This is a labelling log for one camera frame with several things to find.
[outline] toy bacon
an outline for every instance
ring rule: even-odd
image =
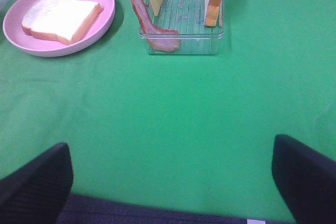
[[[131,0],[133,10],[138,17],[140,26],[146,34],[178,34],[177,30],[162,29],[152,23],[144,0]],[[154,50],[171,52],[180,47],[179,39],[147,39]]]

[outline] green tablecloth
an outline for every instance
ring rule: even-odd
[[[148,55],[130,0],[116,3],[110,30],[71,56],[0,34],[0,176],[65,141],[74,193],[292,221],[273,140],[336,158],[336,0],[225,0],[216,56]]]

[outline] pink plate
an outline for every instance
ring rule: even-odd
[[[84,38],[72,45],[63,45],[56,41],[35,39],[26,35],[21,28],[21,19],[29,8],[39,0],[18,0],[8,10],[3,30],[6,38],[20,50],[41,57],[56,57],[69,55],[80,51],[100,39],[112,24],[115,14],[114,0],[90,0],[99,2],[103,11],[92,24]]]

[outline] bacon strip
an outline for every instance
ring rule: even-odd
[[[144,0],[131,0],[140,26],[146,34],[178,34],[177,30],[162,29],[152,23]],[[147,39],[150,46],[159,51],[171,52],[180,47],[179,39]]]

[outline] dark fabric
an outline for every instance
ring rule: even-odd
[[[246,224],[242,218],[192,214],[96,199],[69,196],[57,224]]]
[[[0,180],[0,224],[54,224],[72,181],[69,146],[56,144]]]
[[[336,223],[336,162],[298,140],[277,135],[272,175],[298,224]]]

